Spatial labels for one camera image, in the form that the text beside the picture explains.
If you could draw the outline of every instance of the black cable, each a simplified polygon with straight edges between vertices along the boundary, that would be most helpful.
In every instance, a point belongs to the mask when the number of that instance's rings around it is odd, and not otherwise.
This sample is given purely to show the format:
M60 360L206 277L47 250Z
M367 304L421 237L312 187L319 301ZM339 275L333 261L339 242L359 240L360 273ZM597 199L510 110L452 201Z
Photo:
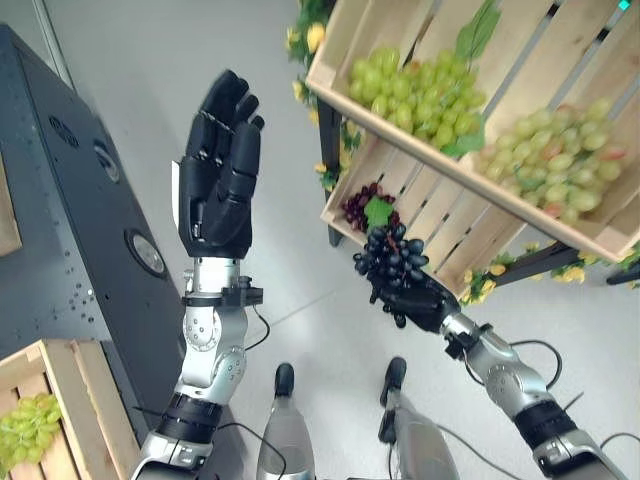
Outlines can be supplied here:
M637 435L634 435L633 433L618 432L618 433L614 433L613 435L609 435L607 438L605 438L604 441L600 444L600 450L602 450L604 448L604 446L607 443L609 443L611 440L613 440L614 438L618 438L618 437L629 437L629 438L633 438L634 440L640 442L640 437L638 437Z
M262 342L264 342L269 335L271 335L271 326L269 325L269 322L267 322L267 320L260 315L260 313L258 312L258 309L256 308L256 306L253 306L253 311L256 312L256 315L258 315L258 318L262 321L262 323L264 323L264 326L267 327L267 331L264 334L264 337L262 337L260 340L258 340L256 343L254 343L253 345L249 345L247 348L245 348L245 352L248 352L249 350L251 350L252 348L257 347L258 345L260 345Z
M584 392L580 392L578 395L576 395L575 397L573 397L573 399L567 403L567 406L563 408L563 410L566 412L567 410L569 410L571 407L573 407L573 405L582 398L582 396L584 395Z
M442 430L445 433L448 433L449 435L451 435L452 437L454 437L456 440L458 440L460 443L462 443L465 447L467 447L469 450L471 450L480 460L482 460L484 463L486 463L487 465L489 465L490 467L496 469L497 471L499 471L500 473L503 473L504 475L506 475L509 478L513 478L513 480L524 480L522 477L518 477L516 475L514 475L513 473L505 470L504 468L502 468L500 465L496 465L495 463L493 463L491 460L489 460L487 457L485 457L484 455L482 455L480 452L478 452L469 442L467 442L464 438L462 438L460 435L458 435L456 432L454 432L453 430L449 430L447 427L445 427L444 425L437 425L437 427Z
M280 460L282 460L282 471L280 472L280 476L278 476L278 480L282 479L282 476L284 475L284 472L287 471L287 460L284 458L284 455L282 455L280 453L280 451L274 447L271 443L269 443L268 441L266 441L264 439L264 437L262 435L258 435L256 432L254 432L253 430L251 430L249 427L247 427L246 425L243 425L242 423L238 423L238 422L229 422L229 423L225 423L224 425L222 425L221 427L218 427L218 431L220 430L224 430L225 428L229 428L229 427L242 427L244 428L247 432L249 432L251 435L253 435L254 437L256 437L258 440L260 440L261 442L264 442L264 444L269 447L271 450L273 450L275 452L276 455L278 455L280 457Z
M387 456L387 469L389 470L389 480L393 480L393 474L391 473L391 452L393 451L393 444L389 445L389 455Z
M511 346L517 347L518 345L528 345L528 344L536 344L536 345L542 345L543 347L547 347L549 350L553 352L553 354L556 357L556 362L557 362L556 373L553 375L553 378L551 379L551 381L547 383L547 390L550 390L551 387L553 387L560 379L560 374L562 373L562 355L560 355L560 352L556 350L553 345L543 340L537 340L537 339L520 340L519 342L513 342Z

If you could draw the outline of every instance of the purple grape bunch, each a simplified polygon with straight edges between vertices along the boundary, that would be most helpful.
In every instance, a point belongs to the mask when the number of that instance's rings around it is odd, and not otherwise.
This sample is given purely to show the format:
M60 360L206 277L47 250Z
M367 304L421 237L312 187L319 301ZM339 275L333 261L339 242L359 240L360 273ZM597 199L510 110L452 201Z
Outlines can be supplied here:
M385 195L382 185L373 182L368 186L364 185L358 193L342 204L345 218L353 230L366 232L369 228L367 216L364 214L364 207L374 196L391 204L396 201L393 195ZM389 223L394 226L400 223L400 214L397 211L391 212Z
M355 270L366 275L373 284L369 301L373 304L379 297L379 289L387 288L401 291L409 288L427 287L431 279L422 267L429 263L429 258L422 255L424 242L419 238L406 240L407 227L399 223L394 226L376 227L371 230L364 246L364 253L353 256ZM390 305L382 307L385 313L393 313L396 325L403 328L406 317L393 312Z

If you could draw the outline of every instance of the wooden crate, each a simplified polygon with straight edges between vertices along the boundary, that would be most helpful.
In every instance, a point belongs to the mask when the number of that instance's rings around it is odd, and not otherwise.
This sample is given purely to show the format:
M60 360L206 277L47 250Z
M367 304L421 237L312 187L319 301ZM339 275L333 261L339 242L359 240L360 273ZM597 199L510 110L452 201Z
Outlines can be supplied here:
M129 479L139 448L98 342L41 340L0 362L0 416L18 399L53 393L62 430L38 465L11 480Z
M340 203L362 184L382 176L383 185L397 194L397 208L409 223L410 233L431 238L426 253L435 260L432 266L436 276L458 293L464 270L486 265L522 228L523 221L577 249L611 261L621 260L640 239L637 2L620 16L603 42L595 42L595 54L591 56L591 49L585 56L616 11L616 0L556 1L560 6L552 17L548 14L554 5L552 0L503 1L494 36L477 61L478 87L489 99L494 95L500 99L487 118L488 142L493 142L516 118L549 104L559 91L566 92L564 102L578 106L600 96L624 105L617 109L614 136L629 147L630 160L603 203L575 228L474 173L468 158L456 162L372 114L346 94L348 72L356 58L369 55L380 45L398 46L402 58L408 58L410 52L413 59L433 58L439 50L454 46L460 27L481 3L482 0L337 2L307 84L381 140L372 140L360 152L348 178L336 187L335 201L329 202L323 218L362 243L363 236L354 234L341 221ZM516 63L521 66L512 70ZM565 82L578 70L575 81ZM511 80L505 83L506 88L500 88L506 78Z
M22 247L0 152L0 257Z

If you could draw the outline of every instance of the green grapes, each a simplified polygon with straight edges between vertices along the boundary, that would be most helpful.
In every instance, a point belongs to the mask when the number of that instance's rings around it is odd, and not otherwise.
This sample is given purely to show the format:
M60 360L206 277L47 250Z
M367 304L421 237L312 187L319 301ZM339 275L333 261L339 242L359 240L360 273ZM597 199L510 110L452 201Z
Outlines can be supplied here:
M38 463L60 430L61 417L54 395L21 398L17 408L0 419L0 471L24 461Z
M477 74L451 50L434 60L411 61L399 71L400 51L381 46L356 59L349 72L351 99L398 128L443 149L483 127L478 109L486 95Z
M610 109L607 99L595 101L584 112L568 105L555 112L540 109L516 120L511 131L486 147L474 160L474 169L552 217L575 225L581 214L600 205L602 195L622 175L627 150L611 143Z

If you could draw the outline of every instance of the gray floor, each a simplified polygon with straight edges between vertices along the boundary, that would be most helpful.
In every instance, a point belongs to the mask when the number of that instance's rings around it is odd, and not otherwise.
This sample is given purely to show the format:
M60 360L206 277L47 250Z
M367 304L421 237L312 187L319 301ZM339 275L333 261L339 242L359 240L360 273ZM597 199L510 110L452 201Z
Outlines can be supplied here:
M400 354L409 363L406 391L419 409L514 473L542 478L513 426L442 353L440 339L411 325L398 331L368 305L367 286L350 264L355 246L328 245L318 219L323 196L312 171L318 133L293 100L297 69L284 51L294 0L47 3L74 81L110 129L178 285L188 259L171 218L170 162L180 156L192 115L222 69L247 78L261 99L267 127L254 248L244 271L265 288L261 311L274 328L269 341L249 353L232 401L239 421L263 428L273 372L289 361L296 367L296 399L308 420L318 477L384 478L377 396L386 364ZM514 248L536 237L526 231ZM563 403L585 391L571 412L598 440L614 431L640 431L640 297L626 287L606 287L603 279L604 272L596 271L582 287L523 281L468 309L506 339L542 338L560 349L565 370L554 393ZM252 316L248 341L260 334ZM546 352L531 348L523 356L552 374ZM251 437L246 445L248 479L258 445ZM502 478L455 440L450 445L462 478ZM607 451L629 478L640 478L637 445L619 440Z

